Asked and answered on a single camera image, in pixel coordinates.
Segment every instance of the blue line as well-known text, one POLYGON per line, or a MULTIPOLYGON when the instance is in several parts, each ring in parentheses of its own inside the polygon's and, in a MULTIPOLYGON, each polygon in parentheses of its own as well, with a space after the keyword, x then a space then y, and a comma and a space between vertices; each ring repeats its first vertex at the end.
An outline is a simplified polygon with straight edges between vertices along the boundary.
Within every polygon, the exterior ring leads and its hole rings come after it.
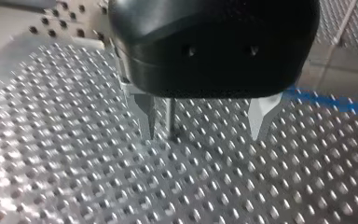
POLYGON ((310 91, 303 91, 300 89, 289 89, 285 91, 284 94, 296 97, 301 100, 319 103, 321 105, 336 106, 341 112, 354 110, 356 113, 358 113, 358 103, 351 103, 348 98, 340 97, 335 100, 327 96, 316 96, 310 91))

